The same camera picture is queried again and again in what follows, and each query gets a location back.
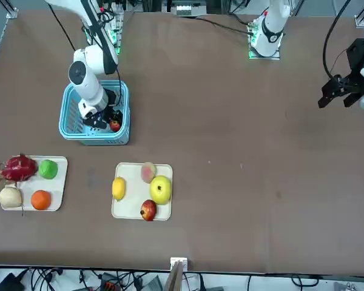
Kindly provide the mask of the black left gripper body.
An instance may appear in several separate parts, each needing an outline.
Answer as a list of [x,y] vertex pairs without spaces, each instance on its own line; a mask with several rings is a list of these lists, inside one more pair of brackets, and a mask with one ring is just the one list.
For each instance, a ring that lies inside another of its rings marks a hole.
[[357,38],[346,50],[349,68],[348,76],[340,78],[344,89],[364,89],[364,38]]

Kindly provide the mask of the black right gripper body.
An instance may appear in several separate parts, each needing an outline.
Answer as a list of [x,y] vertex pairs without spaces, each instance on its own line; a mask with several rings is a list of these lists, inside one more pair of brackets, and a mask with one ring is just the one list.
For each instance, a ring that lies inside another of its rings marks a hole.
[[116,94],[114,91],[106,90],[106,95],[108,98],[107,107],[95,115],[98,119],[110,119],[114,113],[113,107],[116,106]]

